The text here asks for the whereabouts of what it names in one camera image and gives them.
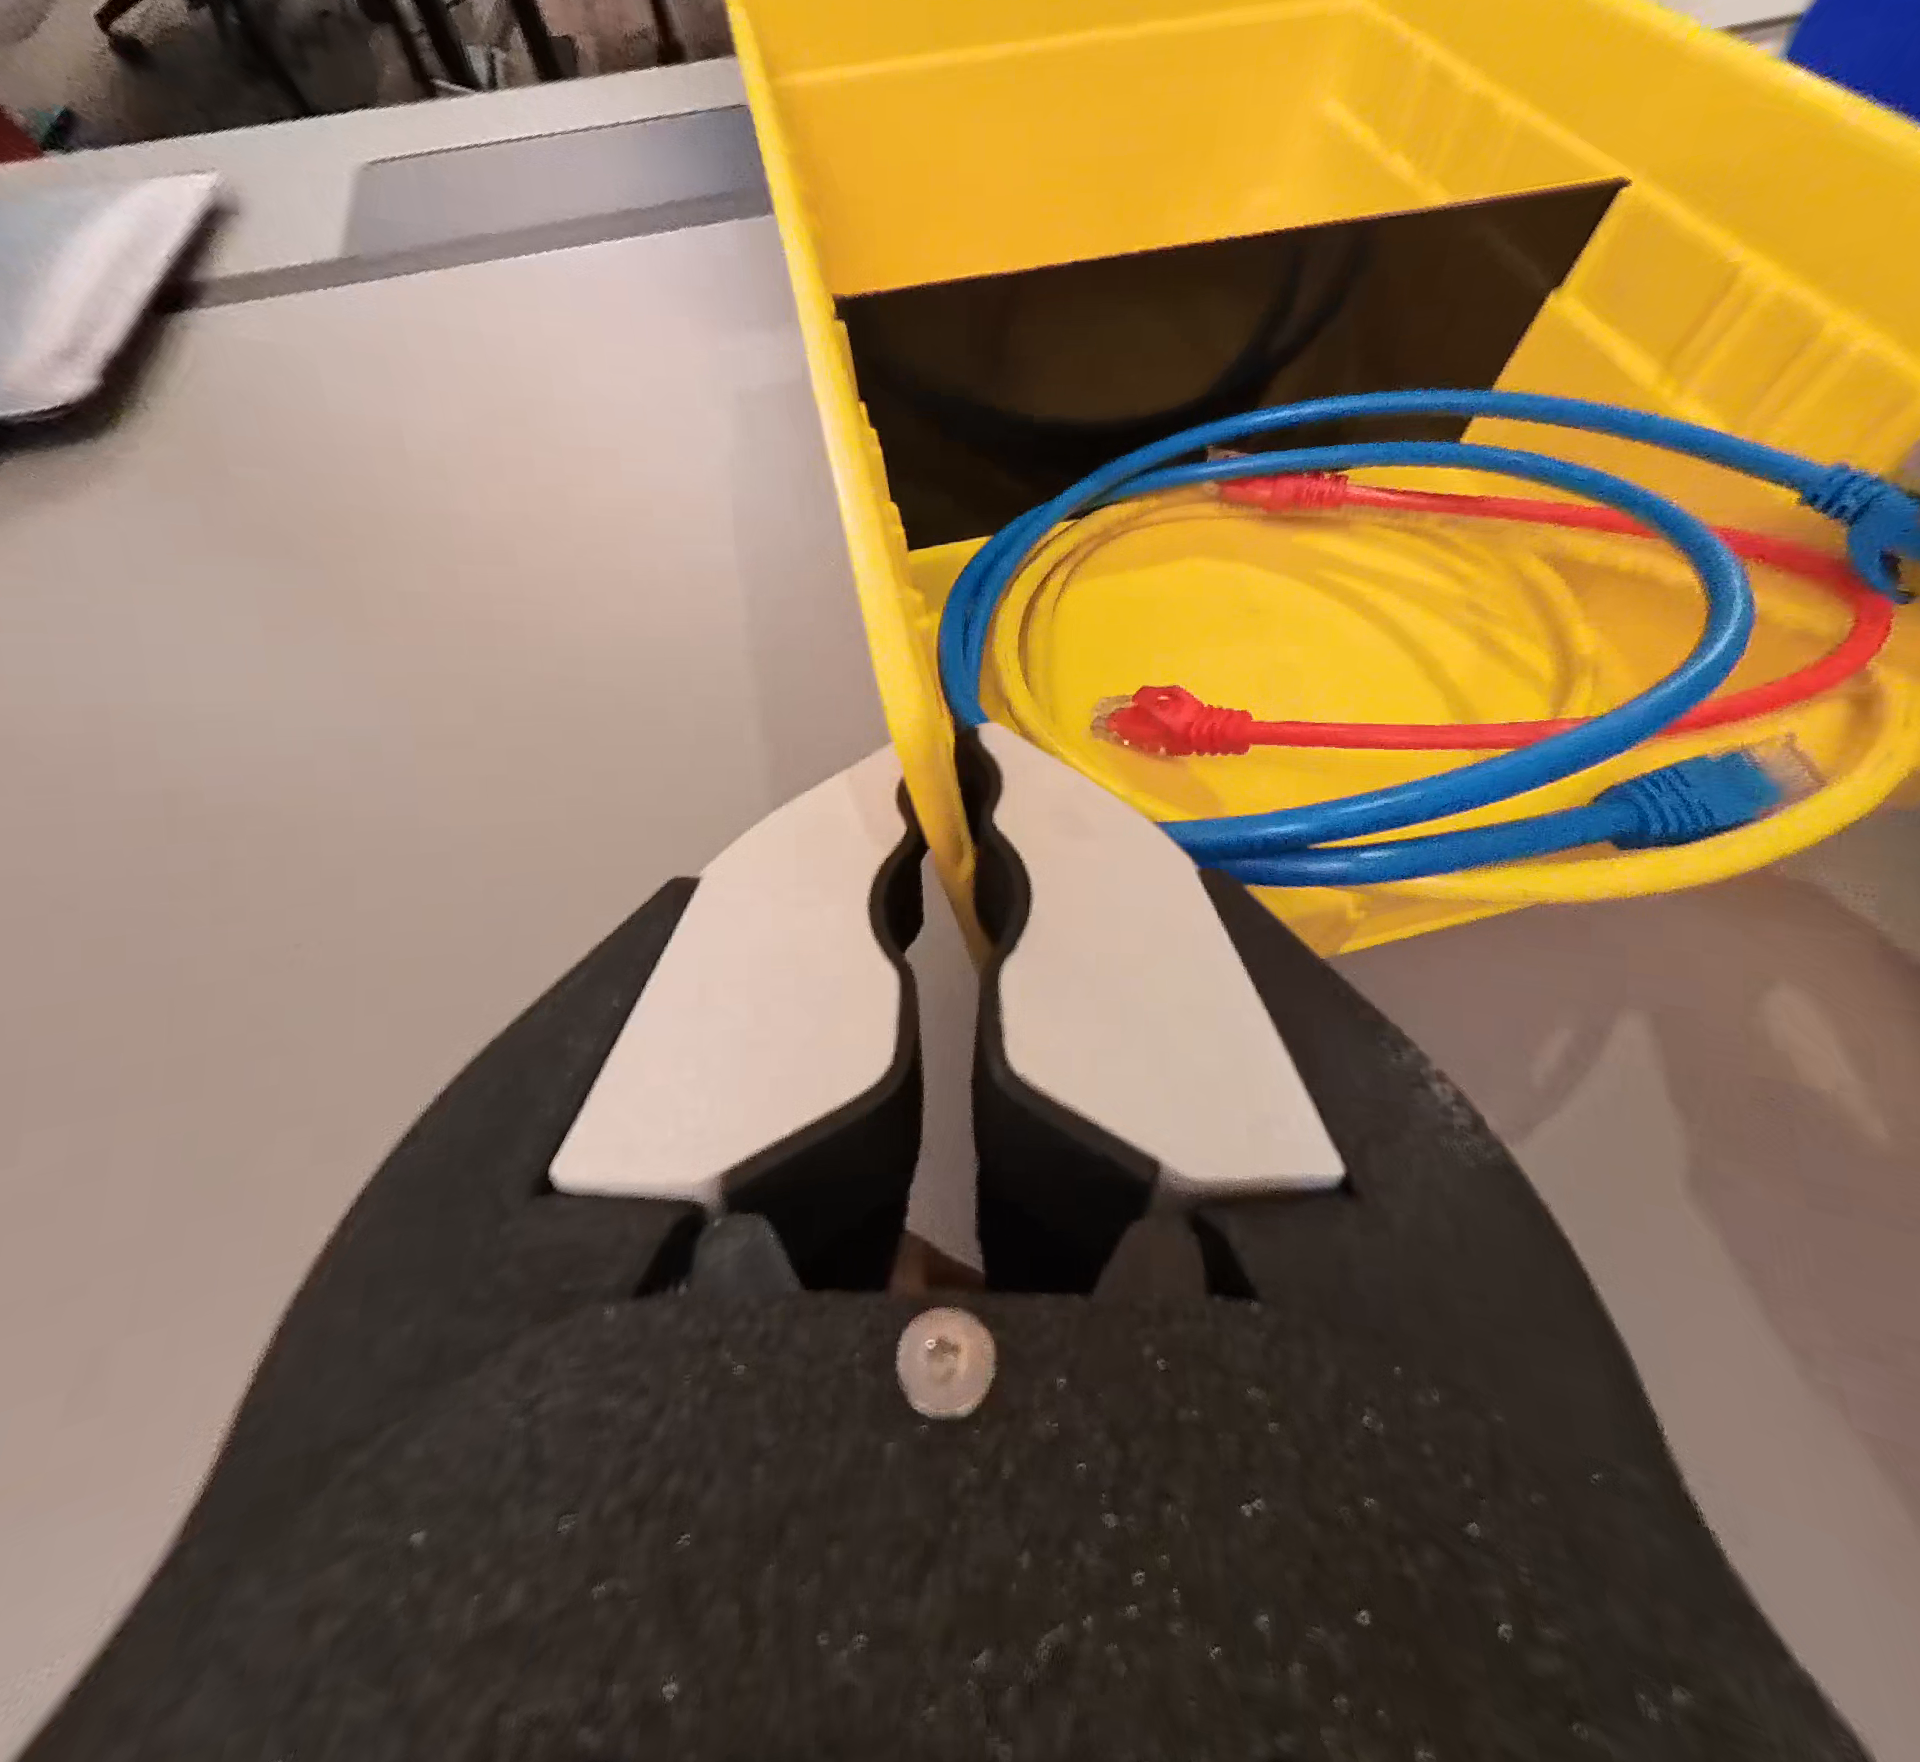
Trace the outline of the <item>wide black bin divider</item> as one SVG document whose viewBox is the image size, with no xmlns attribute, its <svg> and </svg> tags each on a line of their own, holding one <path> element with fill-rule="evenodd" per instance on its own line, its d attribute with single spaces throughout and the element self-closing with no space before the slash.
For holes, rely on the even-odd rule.
<svg viewBox="0 0 1920 1762">
<path fill-rule="evenodd" d="M 1171 433 L 1493 390 L 1619 182 L 837 302 L 907 540 L 979 540 Z"/>
</svg>

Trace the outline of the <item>yellow plastic bin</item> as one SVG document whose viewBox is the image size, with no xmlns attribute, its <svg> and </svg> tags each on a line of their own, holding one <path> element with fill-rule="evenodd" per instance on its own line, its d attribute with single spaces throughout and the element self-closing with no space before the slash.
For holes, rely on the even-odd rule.
<svg viewBox="0 0 1920 1762">
<path fill-rule="evenodd" d="M 729 0 L 873 671 L 975 936 L 1000 724 L 1321 954 L 1917 802 L 1917 124 L 1648 0 Z M 1493 390 L 907 540 L 837 302 L 1619 182 Z"/>
</svg>

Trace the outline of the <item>grey plastic pouch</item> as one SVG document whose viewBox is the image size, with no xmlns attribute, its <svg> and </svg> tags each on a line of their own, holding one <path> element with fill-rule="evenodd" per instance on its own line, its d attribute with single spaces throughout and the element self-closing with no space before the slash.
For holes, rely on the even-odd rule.
<svg viewBox="0 0 1920 1762">
<path fill-rule="evenodd" d="M 224 197 L 212 172 L 49 183 L 2 205 L 2 421 L 49 421 L 107 383 Z"/>
</svg>

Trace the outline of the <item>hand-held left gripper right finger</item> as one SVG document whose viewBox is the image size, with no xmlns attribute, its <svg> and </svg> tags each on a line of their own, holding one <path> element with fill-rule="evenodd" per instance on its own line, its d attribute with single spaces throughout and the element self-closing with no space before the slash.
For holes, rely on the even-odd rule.
<svg viewBox="0 0 1920 1762">
<path fill-rule="evenodd" d="M 1000 724 L 968 732 L 976 1231 L 986 1283 L 1088 1295 L 1155 1216 L 1348 1167 L 1205 872 Z"/>
</svg>

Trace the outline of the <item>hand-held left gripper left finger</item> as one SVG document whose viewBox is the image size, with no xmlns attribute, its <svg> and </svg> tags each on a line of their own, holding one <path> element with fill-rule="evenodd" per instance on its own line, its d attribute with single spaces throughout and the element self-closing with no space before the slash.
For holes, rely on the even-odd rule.
<svg viewBox="0 0 1920 1762">
<path fill-rule="evenodd" d="M 805 1289 L 884 1291 L 925 1134 L 923 923 L 925 834 L 881 747 L 678 895 L 551 1190 L 755 1216 Z"/>
</svg>

